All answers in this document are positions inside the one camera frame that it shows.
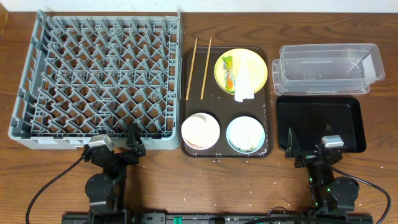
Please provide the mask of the light blue bowl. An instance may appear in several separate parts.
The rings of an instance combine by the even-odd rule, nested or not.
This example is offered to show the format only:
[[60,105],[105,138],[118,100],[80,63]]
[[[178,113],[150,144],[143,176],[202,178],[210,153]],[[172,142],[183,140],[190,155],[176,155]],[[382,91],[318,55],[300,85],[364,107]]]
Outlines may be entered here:
[[226,129],[226,140],[229,146],[240,154],[251,154],[258,151],[266,140],[262,124],[250,116],[233,119]]

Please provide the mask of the white cup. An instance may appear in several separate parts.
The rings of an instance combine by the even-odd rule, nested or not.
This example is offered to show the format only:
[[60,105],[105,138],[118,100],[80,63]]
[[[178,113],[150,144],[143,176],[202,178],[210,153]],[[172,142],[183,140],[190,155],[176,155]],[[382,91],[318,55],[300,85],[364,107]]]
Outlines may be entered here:
[[217,120],[207,113],[196,113],[189,116],[181,127],[184,143],[199,151],[214,146],[220,137],[220,132]]

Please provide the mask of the white napkin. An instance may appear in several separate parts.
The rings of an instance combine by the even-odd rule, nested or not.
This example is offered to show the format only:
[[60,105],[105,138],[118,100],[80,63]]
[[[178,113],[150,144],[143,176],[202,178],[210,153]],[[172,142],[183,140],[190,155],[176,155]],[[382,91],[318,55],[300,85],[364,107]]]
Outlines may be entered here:
[[241,59],[235,84],[234,99],[242,103],[244,100],[254,99],[254,88],[251,83],[251,73],[245,58]]

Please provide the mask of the green orange snack wrapper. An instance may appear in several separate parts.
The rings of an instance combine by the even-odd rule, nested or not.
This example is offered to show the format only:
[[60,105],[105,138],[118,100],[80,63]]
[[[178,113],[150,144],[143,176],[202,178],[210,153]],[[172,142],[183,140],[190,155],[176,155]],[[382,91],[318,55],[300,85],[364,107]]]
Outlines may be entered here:
[[229,93],[235,92],[235,81],[233,75],[233,57],[227,56],[222,57],[223,59],[223,69],[224,69],[224,87]]

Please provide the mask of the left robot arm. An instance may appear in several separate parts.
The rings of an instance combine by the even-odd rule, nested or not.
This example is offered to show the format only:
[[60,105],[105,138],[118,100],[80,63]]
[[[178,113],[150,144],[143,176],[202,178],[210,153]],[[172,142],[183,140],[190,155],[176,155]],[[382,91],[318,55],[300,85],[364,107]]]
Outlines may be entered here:
[[107,134],[93,136],[85,145],[82,159],[103,169],[85,185],[90,200],[90,223],[131,223],[131,213],[123,205],[127,167],[138,164],[139,158],[146,154],[138,125],[130,126],[126,146],[128,150],[115,153],[114,143]]

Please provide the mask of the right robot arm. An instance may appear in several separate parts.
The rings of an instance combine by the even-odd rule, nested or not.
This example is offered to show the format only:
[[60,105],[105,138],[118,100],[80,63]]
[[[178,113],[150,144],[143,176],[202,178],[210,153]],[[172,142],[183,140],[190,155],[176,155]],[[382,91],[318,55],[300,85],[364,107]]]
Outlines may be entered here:
[[339,135],[323,136],[314,149],[300,147],[293,128],[289,128],[286,158],[294,158],[296,168],[307,168],[309,185],[318,215],[346,215],[354,210],[359,184],[349,177],[334,177],[332,165],[342,160],[344,142]]

